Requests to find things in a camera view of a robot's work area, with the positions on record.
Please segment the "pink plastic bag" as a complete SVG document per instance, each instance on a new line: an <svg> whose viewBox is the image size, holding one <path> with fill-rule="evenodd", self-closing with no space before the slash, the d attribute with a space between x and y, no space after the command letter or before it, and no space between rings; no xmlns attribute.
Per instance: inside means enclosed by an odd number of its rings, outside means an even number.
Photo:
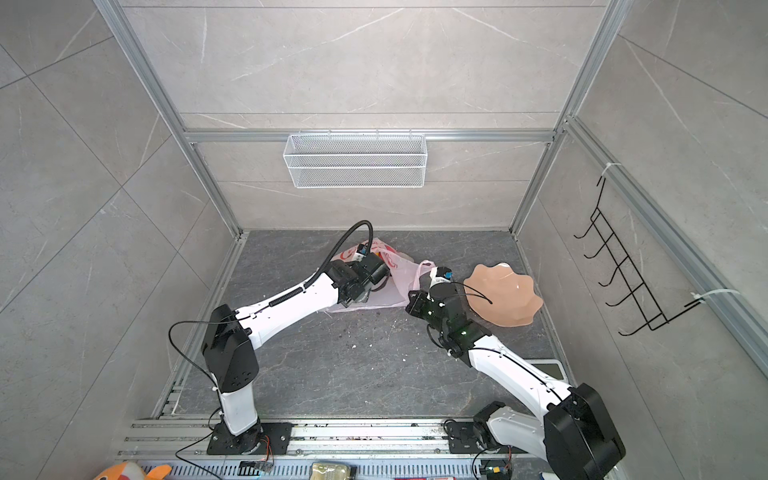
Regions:
<svg viewBox="0 0 768 480"><path fill-rule="evenodd" d="M365 302L354 302L348 307L335 305L327 308L328 312L404 308L409 303L409 292L420 288L420 277L436 266L430 260L417 263L378 237L373 240L372 251L388 267L387 277L372 288Z"/></svg>

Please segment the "pink scalloped bowl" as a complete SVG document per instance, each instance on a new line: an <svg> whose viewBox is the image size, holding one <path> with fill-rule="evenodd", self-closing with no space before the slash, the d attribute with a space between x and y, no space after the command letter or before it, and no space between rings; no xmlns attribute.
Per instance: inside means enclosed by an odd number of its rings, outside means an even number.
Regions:
<svg viewBox="0 0 768 480"><path fill-rule="evenodd" d="M530 325L544 304L534 292L533 279L517 274L507 263L479 264L462 283L474 313L499 327Z"/></svg>

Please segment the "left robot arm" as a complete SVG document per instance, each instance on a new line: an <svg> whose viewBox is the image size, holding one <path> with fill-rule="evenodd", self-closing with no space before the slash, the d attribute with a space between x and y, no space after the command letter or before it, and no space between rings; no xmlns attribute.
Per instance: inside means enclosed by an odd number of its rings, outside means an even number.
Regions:
<svg viewBox="0 0 768 480"><path fill-rule="evenodd" d="M340 305L364 303L389 275L374 253L357 260L331 260L305 281L259 303L211 313L201 346L207 376L228 432L240 436L256 426L253 382L259 372L256 351L269 339L305 317Z"/></svg>

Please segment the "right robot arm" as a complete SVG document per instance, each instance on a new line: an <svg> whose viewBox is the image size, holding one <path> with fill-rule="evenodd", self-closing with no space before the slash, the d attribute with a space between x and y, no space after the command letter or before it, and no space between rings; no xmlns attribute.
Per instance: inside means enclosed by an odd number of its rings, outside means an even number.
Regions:
<svg viewBox="0 0 768 480"><path fill-rule="evenodd" d="M405 310L437 332L448 354L487 375L530 411L496 403L476 416L489 450L519 448L547 461L559 479L602 479L626 456L626 447L599 393L534 367L490 330L470 319L453 282L412 290Z"/></svg>

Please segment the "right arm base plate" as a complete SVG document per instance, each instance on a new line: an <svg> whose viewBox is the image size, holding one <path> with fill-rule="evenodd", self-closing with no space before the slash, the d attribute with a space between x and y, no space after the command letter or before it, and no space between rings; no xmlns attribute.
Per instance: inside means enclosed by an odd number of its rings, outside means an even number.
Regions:
<svg viewBox="0 0 768 480"><path fill-rule="evenodd" d="M498 442L483 421L463 422L446 419L442 422L442 428L448 439L449 452L452 454L476 454L499 449Z"/></svg>

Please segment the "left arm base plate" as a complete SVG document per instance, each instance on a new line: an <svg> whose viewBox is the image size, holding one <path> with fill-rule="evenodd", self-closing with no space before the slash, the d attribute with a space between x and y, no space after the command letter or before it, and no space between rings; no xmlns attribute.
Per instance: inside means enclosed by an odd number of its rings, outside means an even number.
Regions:
<svg viewBox="0 0 768 480"><path fill-rule="evenodd" d="M257 423L241 435L232 434L221 421L208 443L208 455L284 455L287 453L293 424L288 422Z"/></svg>

